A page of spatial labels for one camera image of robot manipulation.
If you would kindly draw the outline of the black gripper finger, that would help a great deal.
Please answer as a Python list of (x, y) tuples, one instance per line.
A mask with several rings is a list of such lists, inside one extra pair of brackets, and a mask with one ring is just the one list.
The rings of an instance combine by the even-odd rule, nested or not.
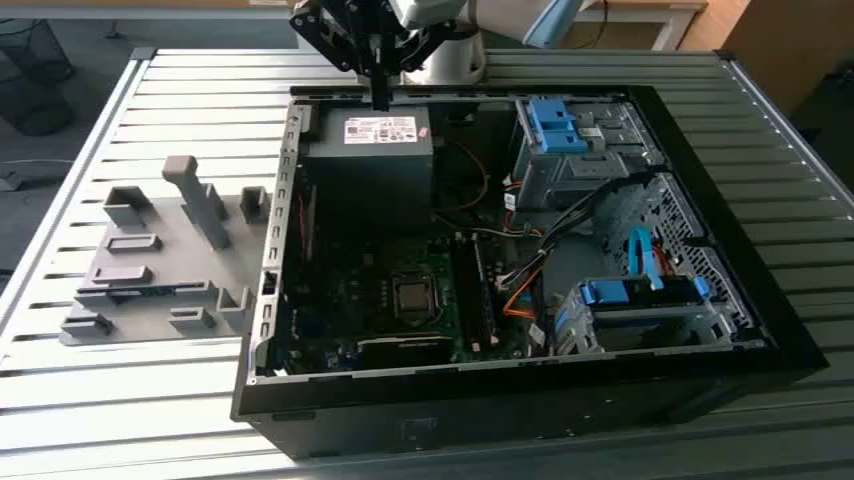
[(445, 20), (409, 31), (397, 19), (381, 21), (381, 110), (387, 111), (394, 98), (393, 85), (402, 73), (418, 71), (429, 57), (448, 42), (472, 39), (477, 29), (462, 28)]
[(361, 77), (373, 109), (381, 111), (382, 76), (362, 20), (359, 1), (298, 1), (290, 25), (335, 68)]

